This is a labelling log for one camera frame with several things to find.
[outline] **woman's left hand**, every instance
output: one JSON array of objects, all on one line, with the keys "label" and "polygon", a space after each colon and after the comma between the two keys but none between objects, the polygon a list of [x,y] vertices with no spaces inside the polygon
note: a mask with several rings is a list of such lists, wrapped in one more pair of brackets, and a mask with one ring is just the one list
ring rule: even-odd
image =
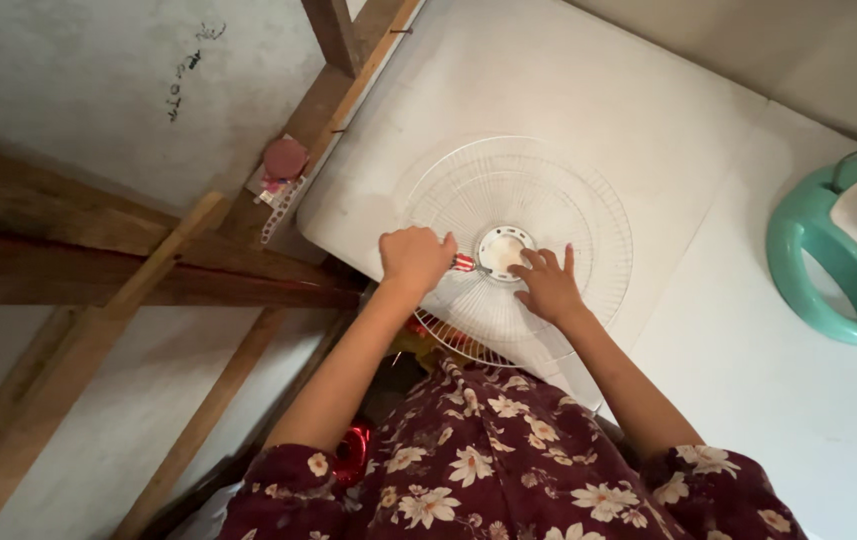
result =
[{"label": "woman's left hand", "polygon": [[382,284],[411,292],[420,302],[451,266],[458,244],[451,232],[440,244],[431,228],[409,227],[383,234],[378,251],[385,270]]}]

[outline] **woman's right hand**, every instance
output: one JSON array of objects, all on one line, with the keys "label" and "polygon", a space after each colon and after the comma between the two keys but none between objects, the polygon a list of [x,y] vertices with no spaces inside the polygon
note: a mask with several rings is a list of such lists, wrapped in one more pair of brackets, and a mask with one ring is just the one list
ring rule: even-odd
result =
[{"label": "woman's right hand", "polygon": [[528,291],[516,291],[515,296],[531,313],[558,326],[566,317],[586,313],[582,295],[575,284],[575,253],[571,244],[565,247],[565,266],[560,267],[555,253],[549,250],[521,250],[531,268],[519,264],[508,271],[520,277]]}]

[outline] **red object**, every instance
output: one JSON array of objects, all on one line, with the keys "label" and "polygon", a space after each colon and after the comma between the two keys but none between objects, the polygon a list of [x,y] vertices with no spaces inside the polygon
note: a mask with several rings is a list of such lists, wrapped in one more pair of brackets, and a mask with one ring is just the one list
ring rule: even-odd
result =
[{"label": "red object", "polygon": [[351,487],[365,476],[365,464],[369,458],[369,440],[373,426],[361,418],[351,422],[349,430],[335,449],[335,463],[332,465],[335,479],[340,485]]},{"label": "red object", "polygon": [[410,332],[414,332],[422,338],[428,336],[428,328],[422,325],[422,322],[419,321],[419,318],[415,315],[411,315],[408,317],[408,320],[405,321],[405,328]]},{"label": "red object", "polygon": [[459,272],[471,272],[475,269],[475,259],[467,256],[463,252],[455,254],[451,260],[449,270],[458,270]]},{"label": "red object", "polygon": [[308,163],[308,150],[293,138],[272,141],[262,154],[265,174],[261,183],[269,193],[278,193],[302,175]]}]

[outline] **wire grill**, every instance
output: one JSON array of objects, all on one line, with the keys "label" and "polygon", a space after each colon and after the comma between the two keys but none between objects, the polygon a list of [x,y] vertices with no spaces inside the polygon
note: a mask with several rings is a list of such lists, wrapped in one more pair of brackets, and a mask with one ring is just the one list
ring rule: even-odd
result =
[{"label": "wire grill", "polygon": [[[614,190],[593,168],[574,166],[550,144],[498,136],[449,153],[419,180],[401,226],[451,231],[459,251],[477,259],[495,227],[527,231],[536,249],[575,252],[575,281],[586,305],[608,324],[632,269],[628,219]],[[416,315],[435,338],[479,362],[536,367],[572,353],[558,330],[514,297],[522,281],[481,271],[448,272]]]}]

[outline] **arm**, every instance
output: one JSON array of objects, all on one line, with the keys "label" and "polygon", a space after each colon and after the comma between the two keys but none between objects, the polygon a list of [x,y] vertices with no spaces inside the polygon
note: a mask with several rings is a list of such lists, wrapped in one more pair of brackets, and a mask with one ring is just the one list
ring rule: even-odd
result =
[{"label": "arm", "polygon": [[405,319],[435,288],[457,244],[439,244],[430,228],[410,227],[378,240],[385,277],[288,411],[265,448],[302,444],[334,452],[372,382],[378,362]]},{"label": "arm", "polygon": [[647,460],[675,446],[705,444],[582,303],[571,245],[566,247],[564,269],[552,251],[522,250],[522,254],[532,268],[509,267],[528,285],[528,292],[516,293],[518,300],[565,335],[639,456]]}]

